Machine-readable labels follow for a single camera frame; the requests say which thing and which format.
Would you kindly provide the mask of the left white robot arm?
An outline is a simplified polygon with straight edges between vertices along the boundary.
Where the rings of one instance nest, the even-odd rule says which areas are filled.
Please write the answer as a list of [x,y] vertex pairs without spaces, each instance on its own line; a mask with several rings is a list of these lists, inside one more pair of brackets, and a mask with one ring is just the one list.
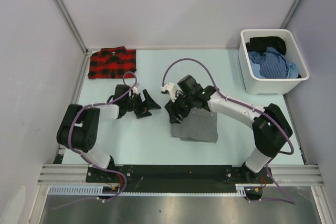
[[133,112],[137,119],[142,119],[151,116],[151,110],[159,109],[161,106],[151,98],[146,89],[140,93],[136,86],[119,84],[105,103],[86,107],[70,104],[56,140],[58,144],[79,154],[87,163],[99,167],[98,176],[103,181],[110,182],[116,175],[115,163],[112,156],[96,143],[99,123],[120,119],[127,112]]

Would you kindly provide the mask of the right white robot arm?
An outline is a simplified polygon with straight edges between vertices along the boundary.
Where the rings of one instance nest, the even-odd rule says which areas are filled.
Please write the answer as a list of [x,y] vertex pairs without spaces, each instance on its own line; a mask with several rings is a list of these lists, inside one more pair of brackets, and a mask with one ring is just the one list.
[[226,115],[251,128],[255,148],[241,166],[245,181],[254,183],[261,177],[261,170],[282,152],[293,134],[292,128],[280,107],[253,106],[220,94],[214,86],[203,88],[187,75],[177,84],[166,83],[163,94],[170,96],[165,105],[171,124],[182,123],[194,108]]

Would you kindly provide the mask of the grey long sleeve shirt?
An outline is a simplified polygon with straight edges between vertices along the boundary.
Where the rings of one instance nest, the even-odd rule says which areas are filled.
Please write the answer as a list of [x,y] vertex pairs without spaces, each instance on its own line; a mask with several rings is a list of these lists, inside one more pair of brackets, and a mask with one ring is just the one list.
[[180,123],[171,125],[171,136],[182,141],[216,143],[217,113],[194,108]]

